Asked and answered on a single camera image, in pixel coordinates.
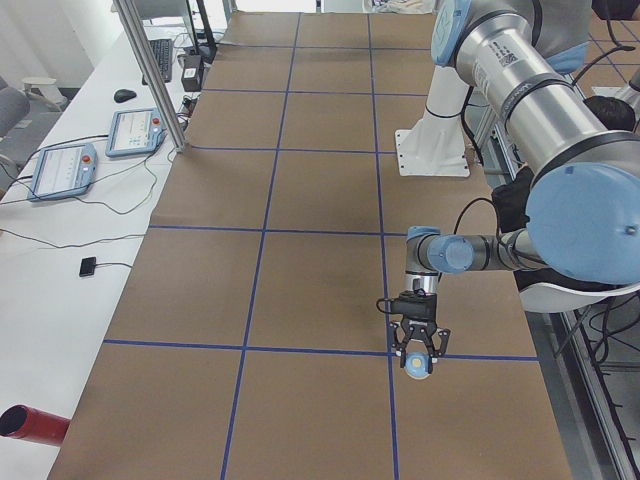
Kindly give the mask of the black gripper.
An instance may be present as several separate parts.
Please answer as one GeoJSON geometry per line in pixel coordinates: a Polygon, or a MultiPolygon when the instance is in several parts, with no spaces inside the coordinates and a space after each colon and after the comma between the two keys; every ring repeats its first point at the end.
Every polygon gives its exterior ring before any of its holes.
{"type": "Polygon", "coordinates": [[[402,292],[397,299],[397,312],[402,315],[400,322],[391,322],[392,348],[400,358],[400,367],[407,361],[407,346],[413,339],[415,326],[418,339],[425,346],[424,364],[433,365],[448,348],[451,331],[437,327],[437,295],[425,292],[402,292]]]}

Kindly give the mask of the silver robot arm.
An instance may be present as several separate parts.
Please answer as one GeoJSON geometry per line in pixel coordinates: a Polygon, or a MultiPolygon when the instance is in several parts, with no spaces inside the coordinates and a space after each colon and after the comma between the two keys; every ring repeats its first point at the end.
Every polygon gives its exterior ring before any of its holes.
{"type": "Polygon", "coordinates": [[[393,347],[415,379],[445,354],[440,274],[550,268],[580,281],[639,280],[639,139],[607,128],[567,75],[586,54],[587,1],[445,1],[431,54],[437,79],[475,87],[533,171],[527,223],[512,233],[445,235],[414,226],[406,288],[392,299],[393,347]]]}

